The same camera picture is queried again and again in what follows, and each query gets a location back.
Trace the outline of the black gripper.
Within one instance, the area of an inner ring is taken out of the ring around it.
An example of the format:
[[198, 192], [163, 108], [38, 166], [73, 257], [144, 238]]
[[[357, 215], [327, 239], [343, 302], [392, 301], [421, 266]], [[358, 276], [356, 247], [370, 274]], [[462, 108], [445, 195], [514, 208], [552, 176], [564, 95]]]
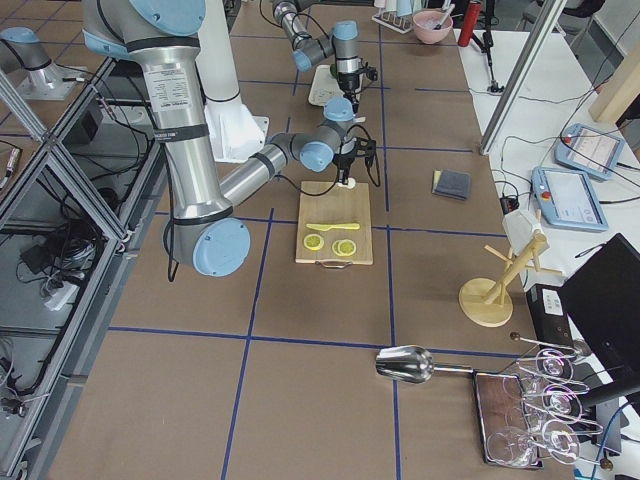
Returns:
[[376, 157], [376, 141], [371, 138], [355, 137], [343, 146], [333, 157], [333, 164], [338, 168], [338, 182], [345, 183], [350, 177], [352, 163], [362, 158], [365, 167], [370, 170]]
[[370, 81], [378, 79], [375, 67], [367, 62], [337, 62], [336, 79], [340, 90], [348, 95], [354, 113], [358, 112], [359, 99], [357, 93], [361, 90], [361, 76], [364, 75]]

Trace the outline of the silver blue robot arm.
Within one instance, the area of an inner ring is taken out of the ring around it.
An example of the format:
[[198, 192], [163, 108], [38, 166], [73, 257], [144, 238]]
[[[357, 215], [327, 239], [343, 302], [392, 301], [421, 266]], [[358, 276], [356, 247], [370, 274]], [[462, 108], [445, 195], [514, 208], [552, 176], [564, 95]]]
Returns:
[[250, 233], [236, 206], [292, 161], [320, 172], [336, 169], [346, 183], [351, 163], [373, 158], [375, 144], [355, 136], [363, 77], [375, 78], [358, 51], [358, 26], [343, 20], [313, 37], [301, 23], [307, 3], [276, 1], [272, 14], [290, 41], [300, 71], [325, 59], [336, 68], [340, 94], [311, 133], [266, 138], [243, 104], [224, 7], [219, 1], [86, 1], [86, 46], [137, 63], [166, 151], [172, 210], [164, 243], [171, 264], [223, 277], [250, 250]]
[[307, 72], [332, 58], [338, 87], [357, 113], [362, 77], [370, 81], [378, 79], [377, 70], [359, 53], [357, 22], [338, 21], [329, 32], [319, 26], [321, 35], [313, 37], [301, 17], [307, 15], [306, 10], [316, 1], [272, 1], [271, 4], [275, 24], [291, 42], [292, 58], [297, 70]]

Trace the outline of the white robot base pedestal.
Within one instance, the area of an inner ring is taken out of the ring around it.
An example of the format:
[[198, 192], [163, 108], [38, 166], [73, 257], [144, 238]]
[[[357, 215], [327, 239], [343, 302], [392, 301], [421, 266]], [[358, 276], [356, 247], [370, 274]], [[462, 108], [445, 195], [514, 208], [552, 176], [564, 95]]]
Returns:
[[207, 0], [205, 7], [196, 65], [209, 139], [216, 161], [243, 163], [264, 147], [269, 119], [253, 115], [241, 98], [223, 2]]

